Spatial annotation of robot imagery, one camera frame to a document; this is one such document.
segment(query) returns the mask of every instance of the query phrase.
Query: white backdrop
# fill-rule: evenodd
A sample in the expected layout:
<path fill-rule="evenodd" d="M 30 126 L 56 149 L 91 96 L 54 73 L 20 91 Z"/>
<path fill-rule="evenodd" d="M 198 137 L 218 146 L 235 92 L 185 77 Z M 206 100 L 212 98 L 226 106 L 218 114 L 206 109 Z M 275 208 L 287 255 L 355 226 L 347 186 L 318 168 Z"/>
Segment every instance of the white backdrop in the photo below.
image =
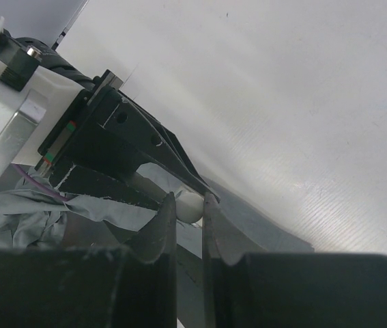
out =
<path fill-rule="evenodd" d="M 35 38 L 52 46 L 88 0 L 0 0 L 0 16 L 14 38 Z"/>
<path fill-rule="evenodd" d="M 387 254 L 387 0 L 92 0 L 59 52 L 317 251 Z"/>

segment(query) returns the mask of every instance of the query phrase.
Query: black plastic part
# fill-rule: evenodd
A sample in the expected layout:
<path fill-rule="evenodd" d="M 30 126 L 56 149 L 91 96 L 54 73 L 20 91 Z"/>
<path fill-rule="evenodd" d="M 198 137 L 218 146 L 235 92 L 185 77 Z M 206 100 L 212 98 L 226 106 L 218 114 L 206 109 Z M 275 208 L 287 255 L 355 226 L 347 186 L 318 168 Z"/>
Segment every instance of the black plastic part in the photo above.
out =
<path fill-rule="evenodd" d="M 175 135 L 110 85 L 81 108 L 75 122 L 76 130 L 48 177 L 60 191 L 155 208 L 162 200 L 161 189 L 136 173 L 145 163 L 161 166 L 201 194 L 210 190 Z M 44 144 L 54 139 L 53 133 Z"/>
<path fill-rule="evenodd" d="M 20 43 L 4 33 L 0 37 L 0 61 L 7 66 L 0 81 L 16 91 L 22 91 L 40 65 L 39 59 L 29 56 Z"/>
<path fill-rule="evenodd" d="M 387 256 L 267 254 L 204 211 L 207 327 L 387 327 Z"/>
<path fill-rule="evenodd" d="M 89 100 L 91 93 L 87 90 L 81 90 L 70 106 L 66 109 L 62 117 L 58 120 L 52 131 L 38 148 L 38 153 L 42 156 L 46 155 L 48 149 L 52 146 L 60 132 L 67 126 L 70 121 L 76 121 Z"/>
<path fill-rule="evenodd" d="M 91 90 L 94 87 L 94 83 L 89 77 L 86 77 L 81 72 L 79 72 L 74 66 L 72 66 L 68 61 L 66 61 L 45 43 L 33 38 L 17 38 L 16 40 L 25 48 L 31 45 L 40 50 L 40 65 L 42 67 L 45 67 L 59 75 L 62 75 L 63 77 L 67 77 L 68 79 L 77 82 L 87 90 Z"/>
<path fill-rule="evenodd" d="M 176 327 L 175 198 L 119 249 L 0 251 L 0 327 Z"/>

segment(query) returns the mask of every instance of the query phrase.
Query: crumpled fabric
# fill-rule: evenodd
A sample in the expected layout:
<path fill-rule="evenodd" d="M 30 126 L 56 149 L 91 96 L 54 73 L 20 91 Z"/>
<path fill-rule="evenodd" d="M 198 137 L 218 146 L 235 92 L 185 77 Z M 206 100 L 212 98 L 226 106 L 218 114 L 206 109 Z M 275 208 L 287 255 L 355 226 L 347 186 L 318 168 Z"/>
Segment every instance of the crumpled fabric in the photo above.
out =
<path fill-rule="evenodd" d="M 182 185 L 156 165 L 142 165 L 138 173 L 166 192 Z M 31 168 L 28 174 L 48 186 L 34 169 Z M 68 212 L 92 221 L 105 220 L 132 231 L 140 230 L 155 215 L 153 210 L 88 195 L 78 195 L 62 203 L 20 179 L 14 190 L 0 193 L 0 248 L 57 247 L 66 231 Z"/>

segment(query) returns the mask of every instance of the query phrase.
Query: gray fabric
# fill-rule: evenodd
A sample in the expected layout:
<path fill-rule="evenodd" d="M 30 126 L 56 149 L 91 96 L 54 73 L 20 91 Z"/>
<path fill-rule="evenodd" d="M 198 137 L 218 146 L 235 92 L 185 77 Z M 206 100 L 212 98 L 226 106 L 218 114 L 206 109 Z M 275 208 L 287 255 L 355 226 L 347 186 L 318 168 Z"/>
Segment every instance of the gray fabric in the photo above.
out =
<path fill-rule="evenodd" d="M 47 185 L 34 169 L 28 172 L 38 182 Z M 142 165 L 139 173 L 160 185 L 166 192 L 176 190 L 181 183 L 156 165 Z M 0 193 L 0 247 L 54 247 L 60 244 L 67 223 L 67 212 L 92 221 L 106 220 L 113 225 L 140 230 L 155 211 L 112 200 L 79 195 L 66 203 L 44 195 L 32 184 L 19 180 L 16 188 Z"/>

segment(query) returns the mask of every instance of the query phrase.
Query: white cylindrical object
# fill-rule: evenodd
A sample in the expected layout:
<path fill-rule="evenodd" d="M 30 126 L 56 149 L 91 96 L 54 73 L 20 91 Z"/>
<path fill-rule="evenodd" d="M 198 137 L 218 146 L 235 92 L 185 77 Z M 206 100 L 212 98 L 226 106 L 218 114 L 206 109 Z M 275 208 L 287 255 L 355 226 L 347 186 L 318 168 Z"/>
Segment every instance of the white cylindrical object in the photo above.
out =
<path fill-rule="evenodd" d="M 184 223 L 195 223 L 202 218 L 204 199 L 197 193 L 182 190 L 177 194 L 177 218 Z"/>

